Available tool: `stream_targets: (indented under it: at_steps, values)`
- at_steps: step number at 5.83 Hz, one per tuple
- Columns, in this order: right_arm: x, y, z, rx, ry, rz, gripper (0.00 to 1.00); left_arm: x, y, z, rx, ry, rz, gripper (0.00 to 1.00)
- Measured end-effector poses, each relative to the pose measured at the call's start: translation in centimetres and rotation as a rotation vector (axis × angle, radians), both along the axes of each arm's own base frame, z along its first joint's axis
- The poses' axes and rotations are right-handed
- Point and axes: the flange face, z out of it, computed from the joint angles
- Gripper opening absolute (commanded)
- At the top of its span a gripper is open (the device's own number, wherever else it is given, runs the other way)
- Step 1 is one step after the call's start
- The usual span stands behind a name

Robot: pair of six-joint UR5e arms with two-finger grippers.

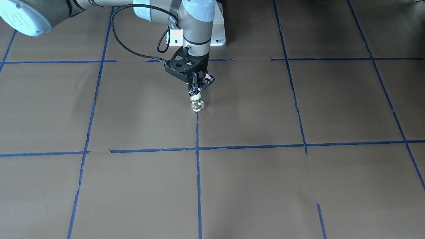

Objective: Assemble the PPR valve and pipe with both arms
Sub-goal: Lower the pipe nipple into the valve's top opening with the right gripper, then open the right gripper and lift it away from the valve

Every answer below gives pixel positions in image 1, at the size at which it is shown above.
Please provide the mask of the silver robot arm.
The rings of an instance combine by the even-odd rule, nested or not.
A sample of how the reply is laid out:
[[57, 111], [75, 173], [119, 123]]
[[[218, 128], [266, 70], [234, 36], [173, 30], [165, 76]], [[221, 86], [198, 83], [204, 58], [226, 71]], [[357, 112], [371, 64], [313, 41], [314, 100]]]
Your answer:
[[[49, 33], [53, 27], [83, 12], [112, 8], [111, 30], [128, 52], [164, 64], [167, 73], [187, 84], [197, 94], [214, 82], [208, 73], [216, 1], [214, 0], [2, 0], [1, 18], [12, 28], [31, 37]], [[115, 30], [116, 15], [132, 9], [144, 20], [167, 26], [165, 34], [181, 29], [183, 45], [171, 59], [144, 55], [126, 47]]]

